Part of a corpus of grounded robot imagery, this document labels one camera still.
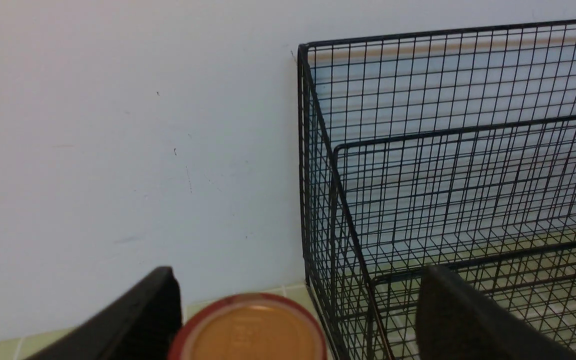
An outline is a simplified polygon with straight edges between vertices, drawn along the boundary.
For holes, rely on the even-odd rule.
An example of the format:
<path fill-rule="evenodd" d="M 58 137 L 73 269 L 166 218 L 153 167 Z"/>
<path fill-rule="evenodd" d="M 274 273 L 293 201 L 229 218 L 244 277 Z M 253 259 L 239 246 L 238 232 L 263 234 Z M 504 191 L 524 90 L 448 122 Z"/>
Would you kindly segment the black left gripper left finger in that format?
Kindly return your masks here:
<path fill-rule="evenodd" d="M 183 326 L 172 267 L 159 266 L 105 309 L 30 360 L 166 360 Z"/>

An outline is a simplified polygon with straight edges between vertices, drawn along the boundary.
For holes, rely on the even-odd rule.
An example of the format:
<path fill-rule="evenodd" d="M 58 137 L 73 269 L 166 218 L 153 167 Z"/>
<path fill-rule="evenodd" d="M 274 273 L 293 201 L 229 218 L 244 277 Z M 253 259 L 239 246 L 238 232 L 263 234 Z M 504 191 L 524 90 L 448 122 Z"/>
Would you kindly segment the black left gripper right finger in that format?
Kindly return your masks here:
<path fill-rule="evenodd" d="M 414 332 L 421 360 L 576 360 L 441 265 L 422 271 Z"/>

